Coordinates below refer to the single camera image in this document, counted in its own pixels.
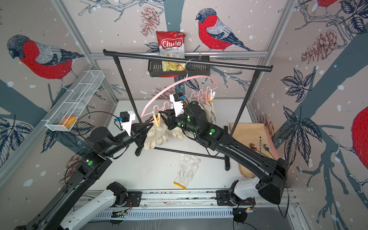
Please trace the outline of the black clothes rack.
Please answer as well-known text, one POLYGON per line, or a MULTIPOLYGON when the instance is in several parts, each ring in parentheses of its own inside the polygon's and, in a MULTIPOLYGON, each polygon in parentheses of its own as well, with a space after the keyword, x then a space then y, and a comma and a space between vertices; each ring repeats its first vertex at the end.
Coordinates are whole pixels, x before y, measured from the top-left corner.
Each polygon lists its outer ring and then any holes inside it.
MULTIPOLYGON (((171 58, 171 57, 161 57, 161 56, 155 56, 155 55, 144 55, 144 54, 133 54, 133 53, 121 53, 121 52, 116 52, 116 51, 108 51, 106 49, 103 50, 103 54, 105 56, 109 56, 109 57, 112 57, 117 68, 118 68, 118 71, 120 73, 120 76, 121 76, 121 79, 123 81, 123 84, 126 88, 126 92, 128 93, 128 98, 131 102, 131 105, 134 109, 134 112, 136 113, 136 115, 138 114, 138 111, 137 111, 137 107, 136 107, 136 104, 134 102, 134 98, 131 94, 131 90, 128 86, 128 83, 127 83, 127 80, 126 80, 126 77, 125 77, 125 74, 124 74, 124 71, 122 69, 122 66, 121 66, 121 63, 120 63, 120 60, 119 58, 133 58, 133 59, 148 59, 148 60, 157 60, 157 61, 168 61, 168 62, 178 62, 178 63, 188 63, 188 62, 191 62, 193 64, 202 64, 202 65, 207 65, 207 66, 214 66, 214 67, 224 67, 224 68, 235 68, 235 69, 244 69, 244 70, 252 70, 252 71, 255 71, 254 74, 253 74, 253 78, 251 80, 251 83, 249 85, 249 88, 248 88, 248 91, 246 93, 246 96, 244 97, 244 100, 243 100, 243 103, 241 105, 241 108, 238 112, 238 115, 236 117, 236 120, 235 120, 235 123, 234 123, 234 126, 233 126, 233 129, 231 131, 231 135, 233 135, 234 131, 235 131, 235 128, 237 127, 238 125, 238 122, 243 114, 243 111, 246 107, 246 104, 248 103, 249 99, 250 99, 250 95, 251 95, 251 92, 259 78, 259 76, 261 75, 262 72, 271 72, 272 69, 273 69, 273 65, 271 66, 261 66, 261 65, 257 65, 257 66, 254 66, 254 65, 246 65, 246 64, 233 64, 233 63, 225 63, 225 62, 213 62, 213 61, 205 61, 205 60, 200 60, 200 59, 185 59, 185 58, 171 58)), ((147 108, 160 96, 162 95, 164 92, 168 91, 169 89, 171 89, 172 87, 178 85, 178 84, 181 84, 183 82, 186 82, 186 81, 189 81, 189 80, 192 80, 192 79, 196 79, 196 78, 208 78, 208 79, 212 79, 215 84, 216 84, 216 87, 218 87, 218 83, 210 76, 205 76, 205 75, 196 75, 196 76, 192 76, 192 77, 186 77, 180 81, 177 81, 175 83, 173 83, 172 85, 166 87, 164 90, 160 91, 159 94, 155 95, 147 104, 146 104, 146 107, 144 107, 143 109, 143 112, 142 112, 142 115, 138 117, 138 120, 139 122, 142 122, 141 121, 141 117, 144 117, 146 116, 145 114, 145 111, 147 110, 147 108)), ((189 105, 189 101, 188 100, 184 100, 184 97, 183 96, 180 96, 178 97, 179 101, 181 101, 182 103, 180 104, 181 105, 181 109, 185 108, 185 105, 186 105, 186 108, 188 107, 189 105)))

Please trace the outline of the green-striped leather glove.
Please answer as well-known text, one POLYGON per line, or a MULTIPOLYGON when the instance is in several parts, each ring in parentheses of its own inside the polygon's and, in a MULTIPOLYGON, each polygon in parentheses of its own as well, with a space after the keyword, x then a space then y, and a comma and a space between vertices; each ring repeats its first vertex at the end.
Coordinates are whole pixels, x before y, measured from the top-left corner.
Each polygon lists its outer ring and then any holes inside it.
POLYGON ((207 102, 207 103, 201 102, 200 105, 202 106, 202 108, 204 109, 206 113, 207 121, 215 124, 217 122, 217 117, 216 117, 213 103, 212 102, 207 102))

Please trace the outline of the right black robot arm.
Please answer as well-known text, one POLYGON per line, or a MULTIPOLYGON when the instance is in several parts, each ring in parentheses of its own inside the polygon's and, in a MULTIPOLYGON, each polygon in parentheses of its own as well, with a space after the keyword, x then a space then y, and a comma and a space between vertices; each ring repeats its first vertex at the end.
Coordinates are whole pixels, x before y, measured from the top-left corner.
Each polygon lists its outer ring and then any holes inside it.
POLYGON ((178 127, 187 131, 201 146, 222 153, 248 168, 259 178, 255 186, 259 195, 272 204, 281 203, 288 171, 284 159, 274 160, 241 144, 223 128, 208 122, 198 103, 188 104, 183 114, 176 115, 173 109, 160 114, 169 130, 178 127))

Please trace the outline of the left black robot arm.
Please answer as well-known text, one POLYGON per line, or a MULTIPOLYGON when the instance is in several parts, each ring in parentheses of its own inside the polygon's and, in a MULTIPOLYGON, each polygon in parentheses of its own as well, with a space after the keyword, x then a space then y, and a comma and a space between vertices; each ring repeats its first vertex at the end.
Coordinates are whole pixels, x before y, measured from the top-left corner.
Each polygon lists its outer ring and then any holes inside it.
POLYGON ((101 211, 115 204, 125 204, 126 189, 118 182, 111 183, 102 194, 75 212, 72 208, 80 197, 103 175, 112 164, 113 155, 132 143, 143 144, 152 123, 136 123, 131 133, 113 136, 107 127, 94 129, 86 143, 91 150, 77 163, 64 188, 26 225, 17 230, 79 230, 101 211))

